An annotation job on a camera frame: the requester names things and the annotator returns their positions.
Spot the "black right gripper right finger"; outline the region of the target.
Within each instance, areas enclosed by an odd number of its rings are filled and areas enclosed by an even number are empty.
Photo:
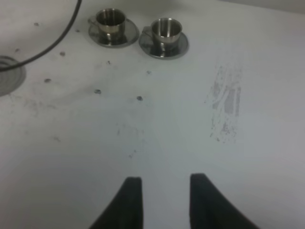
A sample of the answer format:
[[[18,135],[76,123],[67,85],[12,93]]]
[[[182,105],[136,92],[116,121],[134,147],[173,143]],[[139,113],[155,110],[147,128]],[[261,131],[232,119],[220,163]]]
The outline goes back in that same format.
[[[190,177],[190,227],[192,229],[256,229],[216,188],[205,174]]]

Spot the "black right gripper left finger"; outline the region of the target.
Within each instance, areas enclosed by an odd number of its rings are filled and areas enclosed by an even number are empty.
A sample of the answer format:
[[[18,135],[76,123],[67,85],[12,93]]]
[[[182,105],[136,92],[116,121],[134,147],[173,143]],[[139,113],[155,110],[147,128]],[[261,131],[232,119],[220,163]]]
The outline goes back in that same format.
[[[128,177],[91,229],[142,229],[144,221],[142,180]]]

